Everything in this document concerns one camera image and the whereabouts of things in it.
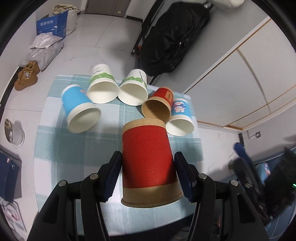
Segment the large red paper cup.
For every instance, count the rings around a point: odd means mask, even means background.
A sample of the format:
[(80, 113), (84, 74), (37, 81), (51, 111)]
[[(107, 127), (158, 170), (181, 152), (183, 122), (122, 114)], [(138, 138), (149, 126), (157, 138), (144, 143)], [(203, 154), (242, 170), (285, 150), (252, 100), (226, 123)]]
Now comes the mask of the large red paper cup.
[(163, 121), (142, 118), (126, 123), (122, 157), (123, 205), (152, 208), (182, 197)]

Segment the blue cartoon paper cup right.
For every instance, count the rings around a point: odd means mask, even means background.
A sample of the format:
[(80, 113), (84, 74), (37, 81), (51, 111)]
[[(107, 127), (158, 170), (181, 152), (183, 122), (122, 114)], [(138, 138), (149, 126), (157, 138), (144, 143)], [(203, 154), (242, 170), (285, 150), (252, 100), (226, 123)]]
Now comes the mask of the blue cartoon paper cup right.
[(171, 107), (171, 118), (166, 123), (166, 131), (174, 136), (185, 136), (192, 133), (194, 123), (189, 103), (182, 98), (173, 100)]

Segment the blue paper cup left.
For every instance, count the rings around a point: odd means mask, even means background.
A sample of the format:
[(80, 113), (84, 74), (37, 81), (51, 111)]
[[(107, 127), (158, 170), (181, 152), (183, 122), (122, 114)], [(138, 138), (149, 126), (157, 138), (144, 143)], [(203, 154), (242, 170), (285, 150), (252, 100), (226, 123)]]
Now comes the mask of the blue paper cup left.
[(72, 133), (83, 133), (97, 124), (101, 111), (77, 84), (67, 86), (61, 94), (67, 117), (67, 129)]

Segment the small red paper cup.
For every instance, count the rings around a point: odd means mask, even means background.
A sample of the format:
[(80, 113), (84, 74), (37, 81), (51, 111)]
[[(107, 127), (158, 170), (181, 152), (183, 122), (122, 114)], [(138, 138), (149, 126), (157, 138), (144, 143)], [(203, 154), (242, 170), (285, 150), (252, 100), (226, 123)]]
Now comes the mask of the small red paper cup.
[(160, 87), (142, 104), (142, 114), (145, 118), (156, 118), (166, 123), (171, 118), (173, 100), (173, 91)]

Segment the green white paper cup left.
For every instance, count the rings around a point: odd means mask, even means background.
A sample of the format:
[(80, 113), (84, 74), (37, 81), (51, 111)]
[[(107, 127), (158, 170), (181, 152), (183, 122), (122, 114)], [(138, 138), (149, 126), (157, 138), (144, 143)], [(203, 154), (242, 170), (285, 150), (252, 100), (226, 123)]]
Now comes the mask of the green white paper cup left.
[(117, 98), (119, 87), (111, 69), (106, 64), (95, 65), (87, 90), (87, 96), (96, 104), (108, 103)]

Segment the green white paper cup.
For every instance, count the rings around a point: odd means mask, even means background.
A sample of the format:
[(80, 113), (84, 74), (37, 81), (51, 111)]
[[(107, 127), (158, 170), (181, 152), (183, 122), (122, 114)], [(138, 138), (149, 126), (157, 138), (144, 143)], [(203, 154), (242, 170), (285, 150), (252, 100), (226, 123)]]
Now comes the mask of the green white paper cup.
[(106, 64), (95, 65), (87, 90), (87, 96), (96, 104), (108, 103), (117, 98), (119, 87), (111, 69)]
[(119, 100), (127, 105), (139, 106), (148, 97), (146, 73), (141, 69), (131, 70), (119, 87)]

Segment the green white paper cup right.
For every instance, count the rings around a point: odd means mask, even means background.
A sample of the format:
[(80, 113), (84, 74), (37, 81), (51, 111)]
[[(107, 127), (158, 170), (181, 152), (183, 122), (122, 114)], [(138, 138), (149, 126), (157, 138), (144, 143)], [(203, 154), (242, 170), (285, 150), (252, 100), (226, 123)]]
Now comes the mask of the green white paper cup right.
[(119, 87), (119, 100), (127, 105), (139, 106), (148, 97), (146, 73), (141, 69), (131, 70)]

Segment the white bucket on floor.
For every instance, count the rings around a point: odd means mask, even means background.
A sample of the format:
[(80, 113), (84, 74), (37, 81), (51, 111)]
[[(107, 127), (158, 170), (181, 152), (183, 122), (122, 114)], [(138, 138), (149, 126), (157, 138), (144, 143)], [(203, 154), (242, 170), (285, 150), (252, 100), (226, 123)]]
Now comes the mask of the white bucket on floor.
[(21, 146), (25, 140), (25, 133), (20, 121), (13, 122), (9, 119), (5, 119), (4, 134), (7, 141), (17, 147)]

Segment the brown plush slippers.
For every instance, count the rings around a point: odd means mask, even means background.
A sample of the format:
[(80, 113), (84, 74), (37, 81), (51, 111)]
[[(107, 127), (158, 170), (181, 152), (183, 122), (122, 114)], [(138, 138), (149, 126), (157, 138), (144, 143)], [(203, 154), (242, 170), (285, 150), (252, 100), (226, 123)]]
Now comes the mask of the brown plush slippers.
[(36, 60), (30, 61), (19, 73), (14, 84), (16, 91), (24, 90), (37, 83), (40, 68)]

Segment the grey plastic parcel bag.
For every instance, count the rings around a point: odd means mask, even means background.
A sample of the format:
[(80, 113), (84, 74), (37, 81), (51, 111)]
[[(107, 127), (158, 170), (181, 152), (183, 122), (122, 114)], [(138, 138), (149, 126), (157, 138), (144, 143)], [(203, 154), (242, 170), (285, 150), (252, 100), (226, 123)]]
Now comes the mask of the grey plastic parcel bag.
[(36, 61), (43, 71), (54, 60), (63, 48), (63, 38), (52, 33), (41, 33), (33, 41), (28, 54), (20, 61), (19, 66), (25, 67), (30, 61)]

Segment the black backpack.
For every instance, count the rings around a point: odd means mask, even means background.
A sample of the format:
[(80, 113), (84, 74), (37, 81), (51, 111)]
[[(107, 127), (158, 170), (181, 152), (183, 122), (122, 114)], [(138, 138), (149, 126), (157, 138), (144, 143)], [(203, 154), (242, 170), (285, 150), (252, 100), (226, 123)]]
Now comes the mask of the black backpack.
[(140, 68), (148, 76), (173, 72), (201, 30), (210, 21), (213, 6), (176, 2), (151, 28), (140, 49)]

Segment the blue cardboard box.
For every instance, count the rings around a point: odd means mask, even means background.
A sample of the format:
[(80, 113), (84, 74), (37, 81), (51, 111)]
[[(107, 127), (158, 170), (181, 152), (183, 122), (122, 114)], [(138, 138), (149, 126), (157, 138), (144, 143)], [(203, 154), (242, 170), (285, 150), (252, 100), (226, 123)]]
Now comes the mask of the blue cardboard box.
[(58, 36), (62, 39), (66, 37), (66, 19), (65, 14), (59, 16), (51, 16), (43, 18), (36, 22), (37, 35), (41, 33), (51, 33), (54, 36)]

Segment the white tote bag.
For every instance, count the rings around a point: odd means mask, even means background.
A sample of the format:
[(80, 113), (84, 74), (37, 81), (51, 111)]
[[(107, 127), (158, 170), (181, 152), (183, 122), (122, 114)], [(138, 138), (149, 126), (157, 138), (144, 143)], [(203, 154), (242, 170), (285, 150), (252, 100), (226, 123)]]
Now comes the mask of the white tote bag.
[(244, 3), (244, 0), (208, 0), (219, 9), (235, 9)]

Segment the grey door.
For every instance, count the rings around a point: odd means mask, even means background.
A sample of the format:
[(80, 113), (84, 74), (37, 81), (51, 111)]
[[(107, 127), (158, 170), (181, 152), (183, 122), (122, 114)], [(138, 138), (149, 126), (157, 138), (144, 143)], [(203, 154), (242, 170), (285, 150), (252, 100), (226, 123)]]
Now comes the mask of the grey door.
[(89, 0), (84, 12), (86, 14), (123, 18), (130, 2), (131, 0)]

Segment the black coat rack stand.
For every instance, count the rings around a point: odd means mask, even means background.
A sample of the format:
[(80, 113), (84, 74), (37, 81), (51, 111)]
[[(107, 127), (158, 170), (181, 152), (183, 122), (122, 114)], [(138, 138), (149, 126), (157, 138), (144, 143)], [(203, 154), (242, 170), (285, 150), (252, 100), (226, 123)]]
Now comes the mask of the black coat rack stand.
[(142, 24), (142, 30), (133, 46), (133, 49), (131, 51), (131, 54), (134, 55), (137, 51), (138, 44), (140, 43), (141, 40), (144, 39), (145, 34), (147, 33), (149, 27), (152, 24), (152, 21), (154, 17), (157, 15), (158, 11), (160, 10), (161, 6), (163, 5), (164, 0), (156, 0), (153, 6), (151, 7), (150, 11), (147, 14), (147, 17), (145, 18), (143, 24)]

